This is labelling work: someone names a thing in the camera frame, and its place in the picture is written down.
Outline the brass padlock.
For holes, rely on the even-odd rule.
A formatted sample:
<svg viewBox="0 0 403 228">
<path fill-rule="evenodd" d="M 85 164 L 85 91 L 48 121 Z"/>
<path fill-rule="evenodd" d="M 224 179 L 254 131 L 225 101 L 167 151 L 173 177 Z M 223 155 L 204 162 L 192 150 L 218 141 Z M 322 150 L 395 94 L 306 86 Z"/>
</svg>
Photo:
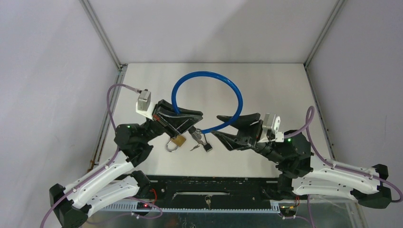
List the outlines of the brass padlock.
<svg viewBox="0 0 403 228">
<path fill-rule="evenodd" d="M 165 149 L 168 152 L 175 152 L 186 142 L 186 138 L 182 135 L 176 136 L 175 138 L 171 138 L 165 145 Z"/>
</svg>

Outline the black cable lock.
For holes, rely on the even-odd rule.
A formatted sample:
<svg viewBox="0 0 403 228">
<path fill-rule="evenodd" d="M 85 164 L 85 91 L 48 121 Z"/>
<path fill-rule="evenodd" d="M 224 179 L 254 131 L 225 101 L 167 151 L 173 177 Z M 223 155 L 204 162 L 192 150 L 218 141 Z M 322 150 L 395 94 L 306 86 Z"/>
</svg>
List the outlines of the black cable lock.
<svg viewBox="0 0 403 228">
<path fill-rule="evenodd" d="M 204 137 L 204 144 L 203 144 L 203 148 L 206 152 L 210 152 L 212 150 L 212 146 L 211 144 L 208 142 L 206 134 L 203 134 Z"/>
</svg>

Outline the padlock key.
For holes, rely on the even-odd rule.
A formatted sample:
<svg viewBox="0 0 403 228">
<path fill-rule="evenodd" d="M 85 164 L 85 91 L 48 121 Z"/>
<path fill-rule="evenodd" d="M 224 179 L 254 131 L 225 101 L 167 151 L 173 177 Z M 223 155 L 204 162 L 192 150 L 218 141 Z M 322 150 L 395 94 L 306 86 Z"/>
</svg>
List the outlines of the padlock key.
<svg viewBox="0 0 403 228">
<path fill-rule="evenodd" d="M 208 206 L 208 210 L 211 210 L 211 197 L 210 197 L 210 195 L 205 196 L 205 202 L 206 202 L 206 204 Z"/>
</svg>

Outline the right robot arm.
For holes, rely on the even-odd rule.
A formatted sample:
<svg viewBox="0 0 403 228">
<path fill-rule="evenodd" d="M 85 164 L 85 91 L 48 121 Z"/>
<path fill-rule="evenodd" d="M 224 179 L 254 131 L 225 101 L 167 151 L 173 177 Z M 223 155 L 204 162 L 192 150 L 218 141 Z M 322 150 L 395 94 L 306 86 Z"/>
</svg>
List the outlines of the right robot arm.
<svg viewBox="0 0 403 228">
<path fill-rule="evenodd" d="M 274 162 L 280 174 L 276 187 L 263 191 L 275 200 L 296 196 L 323 195 L 355 200 L 360 205 L 384 209 L 392 202 L 392 193 L 381 182 L 388 176 L 385 165 L 370 168 L 347 165 L 319 157 L 312 152 L 312 144 L 296 130 L 291 137 L 279 130 L 281 119 L 258 113 L 240 116 L 232 126 L 235 135 L 213 131 L 212 134 L 229 151 L 253 150 Z"/>
</svg>

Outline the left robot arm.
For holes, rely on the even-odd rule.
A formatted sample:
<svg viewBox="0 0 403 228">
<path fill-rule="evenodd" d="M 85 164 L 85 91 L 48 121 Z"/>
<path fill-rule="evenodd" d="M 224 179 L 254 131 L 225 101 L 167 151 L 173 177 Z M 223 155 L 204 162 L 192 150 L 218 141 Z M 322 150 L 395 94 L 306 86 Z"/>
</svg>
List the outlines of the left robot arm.
<svg viewBox="0 0 403 228">
<path fill-rule="evenodd" d="M 157 104 L 136 102 L 136 112 L 146 118 L 143 124 L 120 124 L 116 127 L 114 155 L 77 181 L 49 189 L 51 209 L 64 228 L 78 228 L 102 207 L 131 196 L 144 198 L 150 181 L 135 167 L 151 153 L 151 140 L 162 134 L 170 138 L 182 135 L 203 119 L 201 111 L 180 109 L 165 100 Z"/>
</svg>

